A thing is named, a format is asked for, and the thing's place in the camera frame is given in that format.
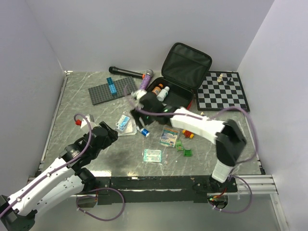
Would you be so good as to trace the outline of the bag of alcohol wipes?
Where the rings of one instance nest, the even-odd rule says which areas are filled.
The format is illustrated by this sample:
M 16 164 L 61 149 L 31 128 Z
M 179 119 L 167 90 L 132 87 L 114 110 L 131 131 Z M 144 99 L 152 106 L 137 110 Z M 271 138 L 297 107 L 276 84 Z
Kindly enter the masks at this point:
M 137 134 L 136 122 L 132 115 L 128 112 L 123 112 L 116 122 L 115 130 L 118 132 L 119 137 Z

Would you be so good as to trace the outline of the brown bottle orange cap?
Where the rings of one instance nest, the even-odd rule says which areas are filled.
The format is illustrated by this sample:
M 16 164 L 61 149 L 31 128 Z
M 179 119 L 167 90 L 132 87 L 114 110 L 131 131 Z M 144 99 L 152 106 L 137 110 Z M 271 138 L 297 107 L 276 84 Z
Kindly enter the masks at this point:
M 163 89 L 163 84 L 158 84 L 153 90 L 152 93 L 154 93 L 156 96 L 161 92 Z

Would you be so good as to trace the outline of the white plastic medicine bottle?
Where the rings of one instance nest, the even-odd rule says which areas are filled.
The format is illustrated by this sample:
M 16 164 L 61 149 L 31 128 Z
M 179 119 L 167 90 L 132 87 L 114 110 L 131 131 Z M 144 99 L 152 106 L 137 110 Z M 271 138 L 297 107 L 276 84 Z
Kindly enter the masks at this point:
M 165 88 L 163 88 L 159 94 L 157 95 L 157 99 L 158 101 L 162 102 L 168 95 L 170 88 L 168 86 L 166 86 Z

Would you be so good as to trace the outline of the blue white bandage roll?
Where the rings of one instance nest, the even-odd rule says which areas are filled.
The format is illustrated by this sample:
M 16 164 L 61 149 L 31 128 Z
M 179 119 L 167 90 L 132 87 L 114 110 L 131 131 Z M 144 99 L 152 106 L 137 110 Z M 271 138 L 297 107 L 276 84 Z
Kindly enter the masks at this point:
M 150 132 L 147 130 L 147 129 L 145 129 L 145 128 L 139 128 L 139 127 L 137 127 L 137 131 L 139 131 L 143 136 L 145 136 L 145 137 L 148 137 L 149 136 L 149 134 L 150 134 Z

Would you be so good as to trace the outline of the plaster box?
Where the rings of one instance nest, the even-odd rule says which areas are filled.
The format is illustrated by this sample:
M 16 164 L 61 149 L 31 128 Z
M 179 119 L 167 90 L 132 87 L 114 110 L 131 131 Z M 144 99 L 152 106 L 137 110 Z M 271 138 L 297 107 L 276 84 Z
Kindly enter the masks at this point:
M 177 128 L 171 128 L 164 126 L 162 134 L 159 138 L 159 143 L 165 147 L 175 147 L 175 143 L 179 136 L 179 130 Z

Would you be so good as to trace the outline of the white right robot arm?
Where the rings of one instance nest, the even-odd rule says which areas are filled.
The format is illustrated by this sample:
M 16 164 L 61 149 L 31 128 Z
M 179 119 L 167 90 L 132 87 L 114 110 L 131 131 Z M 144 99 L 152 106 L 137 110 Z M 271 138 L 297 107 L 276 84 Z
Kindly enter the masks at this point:
M 220 192 L 237 165 L 247 141 L 234 120 L 219 121 L 195 114 L 184 107 L 164 104 L 152 92 L 137 90 L 129 97 L 130 111 L 138 127 L 158 122 L 201 136 L 216 146 L 217 162 L 211 174 L 211 189 Z

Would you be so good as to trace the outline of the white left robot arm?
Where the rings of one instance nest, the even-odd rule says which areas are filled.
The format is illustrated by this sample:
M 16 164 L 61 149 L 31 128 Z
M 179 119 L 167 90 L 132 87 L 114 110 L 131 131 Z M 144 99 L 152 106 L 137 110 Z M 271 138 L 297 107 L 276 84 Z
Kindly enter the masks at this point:
M 0 197 L 0 220 L 9 231 L 28 231 L 35 217 L 77 193 L 90 193 L 95 176 L 85 167 L 118 139 L 106 123 L 84 124 L 86 133 L 65 147 L 59 157 L 24 188 Z

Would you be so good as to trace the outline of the red medicine kit case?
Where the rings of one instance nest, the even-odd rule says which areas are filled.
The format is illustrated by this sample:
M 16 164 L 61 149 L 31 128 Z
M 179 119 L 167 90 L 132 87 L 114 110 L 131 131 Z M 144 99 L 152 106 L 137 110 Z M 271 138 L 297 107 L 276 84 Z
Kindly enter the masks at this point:
M 169 87 L 168 95 L 161 102 L 173 107 L 190 108 L 194 93 L 201 86 L 212 65 L 212 58 L 193 47 L 175 43 L 156 78 L 146 89 L 151 92 L 159 84 Z

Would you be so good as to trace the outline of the purple glitter toy microphone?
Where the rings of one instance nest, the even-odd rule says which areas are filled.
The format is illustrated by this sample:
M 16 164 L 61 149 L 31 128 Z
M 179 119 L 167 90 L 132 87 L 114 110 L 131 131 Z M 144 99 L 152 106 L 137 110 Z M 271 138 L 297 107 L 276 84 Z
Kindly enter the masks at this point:
M 148 69 L 145 74 L 142 76 L 142 82 L 140 84 L 140 90 L 146 90 L 152 77 L 154 76 L 154 72 L 151 69 Z

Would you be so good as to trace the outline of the blue toy bricks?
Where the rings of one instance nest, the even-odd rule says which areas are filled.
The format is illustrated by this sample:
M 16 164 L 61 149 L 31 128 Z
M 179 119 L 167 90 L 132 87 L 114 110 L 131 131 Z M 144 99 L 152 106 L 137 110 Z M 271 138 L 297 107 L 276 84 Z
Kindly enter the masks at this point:
M 117 95 L 117 90 L 116 90 L 116 87 L 114 85 L 112 78 L 108 77 L 106 80 L 107 80 L 111 95 Z

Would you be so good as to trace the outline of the black microphone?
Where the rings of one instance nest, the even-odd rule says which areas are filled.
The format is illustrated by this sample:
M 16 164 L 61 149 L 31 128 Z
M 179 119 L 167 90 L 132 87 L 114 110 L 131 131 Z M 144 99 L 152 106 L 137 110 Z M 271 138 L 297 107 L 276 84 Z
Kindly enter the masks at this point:
M 137 73 L 137 72 L 121 69 L 121 68 L 118 68 L 118 67 L 115 67 L 115 66 L 109 67 L 109 72 L 113 75 L 135 77 L 135 78 L 139 78 L 139 79 L 143 78 L 142 73 Z

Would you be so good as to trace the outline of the toy brick car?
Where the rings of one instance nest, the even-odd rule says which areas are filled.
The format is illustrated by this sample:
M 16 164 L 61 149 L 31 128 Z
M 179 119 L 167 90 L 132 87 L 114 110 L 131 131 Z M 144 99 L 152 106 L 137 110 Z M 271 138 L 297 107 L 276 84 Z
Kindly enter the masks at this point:
M 182 131 L 183 135 L 185 138 L 189 138 L 189 139 L 192 139 L 194 137 L 194 134 L 188 130 L 183 130 Z

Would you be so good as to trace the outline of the green curved toy brick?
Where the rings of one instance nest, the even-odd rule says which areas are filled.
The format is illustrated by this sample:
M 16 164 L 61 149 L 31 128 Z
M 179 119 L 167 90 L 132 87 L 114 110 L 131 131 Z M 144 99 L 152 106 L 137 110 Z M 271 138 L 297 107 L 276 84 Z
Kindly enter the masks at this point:
M 185 156 L 185 157 L 191 157 L 192 155 L 193 155 L 193 154 L 192 154 L 192 150 L 187 150 L 187 149 L 184 150 L 183 156 Z

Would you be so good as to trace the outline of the black white chessboard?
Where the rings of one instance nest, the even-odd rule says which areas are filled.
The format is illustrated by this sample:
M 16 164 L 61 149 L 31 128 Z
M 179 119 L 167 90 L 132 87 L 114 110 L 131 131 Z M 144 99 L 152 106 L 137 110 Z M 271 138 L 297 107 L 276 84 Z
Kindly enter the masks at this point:
M 217 78 L 223 74 L 222 82 Z M 237 72 L 208 72 L 201 86 L 196 91 L 196 103 L 199 111 L 220 111 L 232 106 L 250 112 L 249 104 Z

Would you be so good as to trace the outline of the white chess piece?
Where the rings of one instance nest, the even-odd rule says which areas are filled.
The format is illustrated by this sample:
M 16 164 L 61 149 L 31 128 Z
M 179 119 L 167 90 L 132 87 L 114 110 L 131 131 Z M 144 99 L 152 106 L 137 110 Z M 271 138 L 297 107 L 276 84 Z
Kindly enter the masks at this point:
M 220 74 L 217 78 L 217 82 L 220 83 L 223 80 L 223 74 Z

